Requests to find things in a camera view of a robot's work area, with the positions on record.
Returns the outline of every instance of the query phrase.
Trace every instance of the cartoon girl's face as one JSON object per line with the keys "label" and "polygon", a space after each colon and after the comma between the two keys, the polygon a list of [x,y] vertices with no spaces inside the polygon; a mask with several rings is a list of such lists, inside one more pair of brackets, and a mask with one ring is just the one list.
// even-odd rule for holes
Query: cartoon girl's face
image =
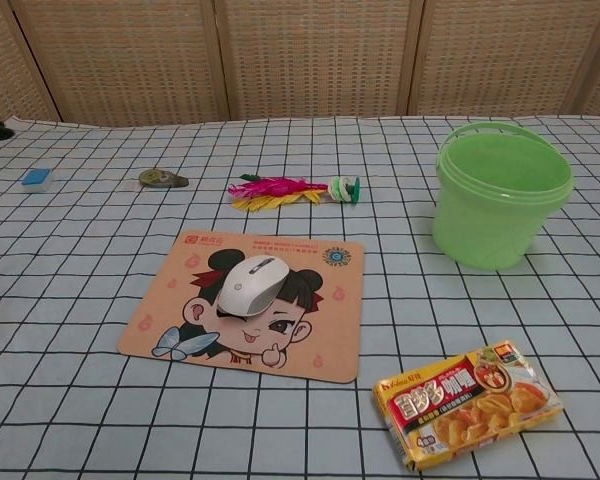
{"label": "cartoon girl's face", "polygon": [[302,321],[305,310],[295,303],[279,298],[255,317],[234,317],[218,311],[217,304],[209,305],[202,298],[187,302],[183,315],[187,322],[202,325],[207,332],[217,332],[217,342],[231,350],[262,355],[277,344],[284,350],[292,342],[304,340],[311,325]]}

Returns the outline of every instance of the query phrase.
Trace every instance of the cartoon girl's hand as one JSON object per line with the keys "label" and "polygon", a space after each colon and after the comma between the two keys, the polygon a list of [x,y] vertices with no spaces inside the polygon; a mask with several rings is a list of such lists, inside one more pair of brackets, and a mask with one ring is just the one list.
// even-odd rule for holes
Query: cartoon girl's hand
{"label": "cartoon girl's hand", "polygon": [[284,352],[278,350],[278,344],[274,343],[270,350],[265,350],[262,353],[262,363],[268,367],[281,367],[287,361],[287,356]]}

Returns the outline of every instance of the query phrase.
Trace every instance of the food package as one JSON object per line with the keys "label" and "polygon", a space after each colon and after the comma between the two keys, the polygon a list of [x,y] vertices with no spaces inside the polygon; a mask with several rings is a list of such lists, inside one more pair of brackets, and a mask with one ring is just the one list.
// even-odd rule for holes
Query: food package
{"label": "food package", "polygon": [[509,341],[386,378],[373,391],[411,470],[449,461],[563,410]]}

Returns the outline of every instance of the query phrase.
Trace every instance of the mouse pad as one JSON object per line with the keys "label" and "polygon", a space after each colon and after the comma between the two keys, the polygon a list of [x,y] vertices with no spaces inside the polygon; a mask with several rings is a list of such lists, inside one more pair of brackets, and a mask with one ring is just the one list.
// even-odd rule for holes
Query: mouse pad
{"label": "mouse pad", "polygon": [[[262,314],[218,311],[233,266],[280,257],[290,273]],[[358,373],[364,248],[298,237],[187,231],[175,241],[125,328],[132,356],[337,383]]]}

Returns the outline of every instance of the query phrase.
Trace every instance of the plastic bucket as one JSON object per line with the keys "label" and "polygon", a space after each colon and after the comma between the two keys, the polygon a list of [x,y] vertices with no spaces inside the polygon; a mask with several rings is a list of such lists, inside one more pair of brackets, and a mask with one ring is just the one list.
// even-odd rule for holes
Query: plastic bucket
{"label": "plastic bucket", "polygon": [[502,270],[525,254],[573,190],[571,167],[542,137],[499,122],[465,125],[440,147],[438,248],[463,265]]}

